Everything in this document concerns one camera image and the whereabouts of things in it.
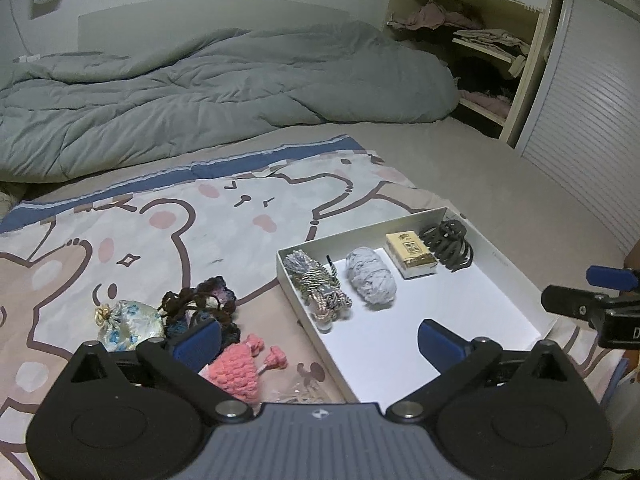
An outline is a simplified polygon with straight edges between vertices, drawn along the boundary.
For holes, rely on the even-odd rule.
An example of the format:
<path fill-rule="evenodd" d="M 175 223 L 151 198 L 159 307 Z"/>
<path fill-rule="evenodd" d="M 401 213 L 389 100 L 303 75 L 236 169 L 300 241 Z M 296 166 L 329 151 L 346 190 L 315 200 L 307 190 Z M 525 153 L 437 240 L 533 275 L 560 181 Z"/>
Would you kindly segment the pink crochet bunny doll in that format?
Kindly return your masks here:
<path fill-rule="evenodd" d="M 278 347 L 266 347 L 262 338 L 249 334 L 237 344 L 230 344 L 198 373 L 208 382 L 242 402 L 262 402 L 260 376 L 267 370 L 288 367 L 286 354 Z"/>

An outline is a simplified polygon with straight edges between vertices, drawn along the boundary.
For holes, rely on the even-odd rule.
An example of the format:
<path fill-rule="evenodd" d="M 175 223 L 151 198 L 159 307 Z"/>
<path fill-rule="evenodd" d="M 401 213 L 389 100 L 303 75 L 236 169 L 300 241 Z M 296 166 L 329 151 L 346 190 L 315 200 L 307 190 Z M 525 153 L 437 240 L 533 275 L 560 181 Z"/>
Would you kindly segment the white shallow cardboard box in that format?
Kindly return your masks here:
<path fill-rule="evenodd" d="M 334 262 L 341 288 L 352 298 L 348 317 L 326 332 L 314 326 L 285 270 L 283 259 L 292 250 L 278 251 L 278 281 L 346 401 L 388 408 L 437 377 L 418 347 L 418 328 L 426 318 L 465 339 L 486 336 L 508 350 L 529 350 L 550 334 L 556 318 L 541 307 L 539 289 L 471 222 L 465 227 L 472 264 L 457 272 L 440 266 L 432 275 L 410 280 L 391 270 L 397 295 L 389 307 L 368 306 L 347 281 L 345 258 L 353 249 L 372 248 L 390 266 L 386 234 L 419 231 L 454 216 L 449 208 L 432 209 L 299 244 L 311 258 Z"/>

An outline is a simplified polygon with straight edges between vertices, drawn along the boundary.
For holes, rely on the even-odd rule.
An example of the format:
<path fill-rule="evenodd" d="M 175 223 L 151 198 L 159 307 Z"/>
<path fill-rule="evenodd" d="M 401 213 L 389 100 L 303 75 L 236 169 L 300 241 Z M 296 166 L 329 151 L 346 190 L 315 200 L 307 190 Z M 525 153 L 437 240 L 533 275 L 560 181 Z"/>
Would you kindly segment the blue floral satin pouch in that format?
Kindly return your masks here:
<path fill-rule="evenodd" d="M 98 341 L 109 352 L 131 351 L 140 342 L 164 336 L 160 312 L 137 300 L 102 304 L 94 311 Z"/>

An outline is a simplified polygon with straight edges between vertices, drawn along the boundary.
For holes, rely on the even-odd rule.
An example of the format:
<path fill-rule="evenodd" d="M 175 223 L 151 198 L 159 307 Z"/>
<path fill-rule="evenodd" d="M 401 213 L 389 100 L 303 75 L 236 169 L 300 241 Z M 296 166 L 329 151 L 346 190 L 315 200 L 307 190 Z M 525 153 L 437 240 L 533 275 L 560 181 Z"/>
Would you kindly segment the cartoon bear blanket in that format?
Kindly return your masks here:
<path fill-rule="evenodd" d="M 98 336 L 94 311 L 137 300 L 158 307 L 221 275 L 243 334 L 279 346 L 288 367 L 268 374 L 274 399 L 296 365 L 322 363 L 277 277 L 277 253 L 371 224 L 449 208 L 349 138 L 215 162 L 174 184 L 91 197 L 1 237 L 1 474 L 35 474 L 25 446 L 35 410 L 70 355 Z M 602 398 L 618 350 L 563 323 L 550 334 Z"/>

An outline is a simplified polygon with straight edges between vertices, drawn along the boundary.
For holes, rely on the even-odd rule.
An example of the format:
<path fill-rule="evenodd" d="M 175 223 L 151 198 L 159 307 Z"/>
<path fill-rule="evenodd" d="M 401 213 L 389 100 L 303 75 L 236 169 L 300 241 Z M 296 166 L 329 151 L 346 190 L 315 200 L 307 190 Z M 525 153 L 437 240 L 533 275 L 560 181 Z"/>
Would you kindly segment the pink clothes in wardrobe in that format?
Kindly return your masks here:
<path fill-rule="evenodd" d="M 463 13 L 449 11 L 434 0 L 412 12 L 408 18 L 396 18 L 392 15 L 387 25 L 393 29 L 419 30 L 452 27 L 455 29 L 480 30 L 484 28 L 482 21 Z"/>

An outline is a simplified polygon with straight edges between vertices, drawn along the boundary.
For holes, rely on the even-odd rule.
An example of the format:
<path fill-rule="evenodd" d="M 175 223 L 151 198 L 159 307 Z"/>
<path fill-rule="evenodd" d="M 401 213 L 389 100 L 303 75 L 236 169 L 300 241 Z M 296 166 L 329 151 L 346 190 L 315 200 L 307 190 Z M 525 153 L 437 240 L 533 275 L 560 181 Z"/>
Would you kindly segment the grey quilted duvet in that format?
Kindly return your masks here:
<path fill-rule="evenodd" d="M 66 182 L 291 126 L 428 124 L 458 102 L 435 55 L 363 22 L 51 54 L 2 67 L 1 177 Z"/>

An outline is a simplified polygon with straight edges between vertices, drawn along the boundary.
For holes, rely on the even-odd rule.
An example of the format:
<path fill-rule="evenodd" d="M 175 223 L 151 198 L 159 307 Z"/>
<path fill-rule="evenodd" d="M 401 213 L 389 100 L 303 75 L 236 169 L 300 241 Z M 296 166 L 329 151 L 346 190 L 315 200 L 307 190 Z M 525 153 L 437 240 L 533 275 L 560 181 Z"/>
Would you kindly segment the open wooden wardrobe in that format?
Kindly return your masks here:
<path fill-rule="evenodd" d="M 385 31 L 436 55 L 449 68 L 460 93 L 455 118 L 513 146 L 528 98 L 535 92 L 544 10 L 518 0 L 434 0 L 449 11 L 477 18 L 484 28 L 405 30 L 387 25 L 392 15 L 408 18 L 429 1 L 388 0 Z"/>

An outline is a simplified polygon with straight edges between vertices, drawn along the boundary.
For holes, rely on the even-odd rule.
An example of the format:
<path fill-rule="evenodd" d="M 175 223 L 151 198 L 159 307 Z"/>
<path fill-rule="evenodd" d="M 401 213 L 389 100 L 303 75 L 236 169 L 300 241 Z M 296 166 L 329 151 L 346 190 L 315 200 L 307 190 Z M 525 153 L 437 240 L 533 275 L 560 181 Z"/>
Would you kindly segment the yellow tissue pack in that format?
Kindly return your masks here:
<path fill-rule="evenodd" d="M 386 234 L 385 251 L 405 280 L 437 272 L 435 256 L 414 231 Z"/>

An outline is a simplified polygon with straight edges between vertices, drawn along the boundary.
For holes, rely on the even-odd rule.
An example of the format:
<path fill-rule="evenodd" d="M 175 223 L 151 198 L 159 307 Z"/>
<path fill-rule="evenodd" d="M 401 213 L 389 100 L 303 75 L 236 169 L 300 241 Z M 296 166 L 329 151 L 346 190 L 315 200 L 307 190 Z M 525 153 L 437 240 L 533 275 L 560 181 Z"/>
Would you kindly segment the white grey yarn ball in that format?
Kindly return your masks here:
<path fill-rule="evenodd" d="M 358 247 L 346 257 L 346 278 L 364 302 L 389 307 L 396 298 L 397 285 L 382 258 L 369 247 Z"/>

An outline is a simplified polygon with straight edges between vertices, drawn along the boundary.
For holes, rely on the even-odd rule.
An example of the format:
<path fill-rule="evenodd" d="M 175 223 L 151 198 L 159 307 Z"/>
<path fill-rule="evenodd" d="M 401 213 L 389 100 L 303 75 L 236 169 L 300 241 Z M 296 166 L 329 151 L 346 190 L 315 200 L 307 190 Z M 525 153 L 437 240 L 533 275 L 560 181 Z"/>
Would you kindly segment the white slatted wardrobe door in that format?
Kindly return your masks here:
<path fill-rule="evenodd" d="M 639 22 L 563 0 L 516 150 L 585 206 L 623 252 L 639 239 Z"/>

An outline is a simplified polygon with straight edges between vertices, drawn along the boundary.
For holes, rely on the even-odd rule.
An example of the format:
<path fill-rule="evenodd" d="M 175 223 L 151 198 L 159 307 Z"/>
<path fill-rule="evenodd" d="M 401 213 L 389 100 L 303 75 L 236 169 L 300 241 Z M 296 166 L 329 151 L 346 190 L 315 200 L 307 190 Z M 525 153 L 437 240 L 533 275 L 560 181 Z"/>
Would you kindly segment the dark brown crochet pouch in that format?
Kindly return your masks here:
<path fill-rule="evenodd" d="M 166 292 L 157 308 L 166 338 L 177 338 L 198 324 L 215 320 L 221 327 L 223 349 L 241 339 L 241 330 L 233 321 L 235 310 L 235 293 L 221 275 L 180 292 Z"/>

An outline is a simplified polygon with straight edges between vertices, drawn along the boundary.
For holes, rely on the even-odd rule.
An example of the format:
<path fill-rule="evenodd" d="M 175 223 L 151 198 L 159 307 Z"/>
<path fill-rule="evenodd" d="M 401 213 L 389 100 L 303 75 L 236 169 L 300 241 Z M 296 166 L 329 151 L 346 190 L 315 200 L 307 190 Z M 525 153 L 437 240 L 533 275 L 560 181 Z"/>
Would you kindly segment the dark brown hair claw clip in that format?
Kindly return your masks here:
<path fill-rule="evenodd" d="M 473 247 L 466 240 L 465 225 L 459 220 L 444 220 L 426 226 L 419 238 L 436 260 L 450 272 L 467 269 L 474 258 Z"/>

